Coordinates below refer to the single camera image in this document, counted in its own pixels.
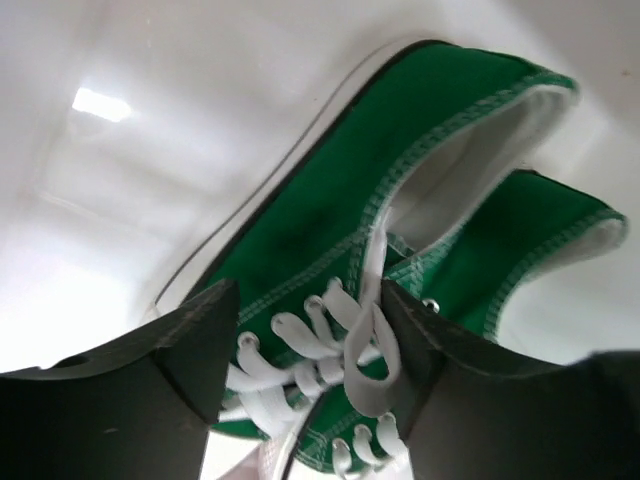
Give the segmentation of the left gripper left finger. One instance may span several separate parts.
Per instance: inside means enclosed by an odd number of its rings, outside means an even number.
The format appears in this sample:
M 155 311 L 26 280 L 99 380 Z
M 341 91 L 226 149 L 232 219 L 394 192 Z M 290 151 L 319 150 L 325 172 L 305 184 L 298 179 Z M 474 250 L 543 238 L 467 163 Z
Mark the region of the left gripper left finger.
M 3 374 L 2 477 L 198 478 L 238 310 L 238 286 L 222 280 L 51 368 Z

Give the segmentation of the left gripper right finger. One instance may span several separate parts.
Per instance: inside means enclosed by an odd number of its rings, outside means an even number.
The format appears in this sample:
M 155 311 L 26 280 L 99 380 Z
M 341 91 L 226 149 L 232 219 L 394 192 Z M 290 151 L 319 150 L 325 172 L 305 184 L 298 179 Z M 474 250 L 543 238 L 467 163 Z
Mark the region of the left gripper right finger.
M 418 479 L 635 479 L 639 355 L 569 365 L 528 357 L 388 281 L 382 309 L 405 386 L 395 407 Z

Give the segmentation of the green sneaker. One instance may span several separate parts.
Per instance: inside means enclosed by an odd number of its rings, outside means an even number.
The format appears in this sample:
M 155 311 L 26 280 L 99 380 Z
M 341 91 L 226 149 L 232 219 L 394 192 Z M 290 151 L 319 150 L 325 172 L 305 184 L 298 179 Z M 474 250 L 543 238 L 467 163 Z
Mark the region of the green sneaker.
M 399 270 L 391 281 L 440 316 L 495 344 L 503 308 L 523 283 L 616 249 L 627 219 L 601 200 L 533 171 L 510 174 L 442 247 L 422 255 L 422 272 Z M 289 465 L 334 468 L 343 478 L 367 475 L 409 457 L 395 407 L 364 417 L 350 413 L 319 446 L 299 442 L 282 453 Z
M 453 233 L 547 138 L 577 83 L 528 60 L 421 40 L 374 53 L 267 183 L 161 291 L 171 307 L 222 279 L 240 292 L 214 430 L 275 437 L 325 392 L 378 417 L 402 364 L 380 306 L 391 238 L 414 254 Z

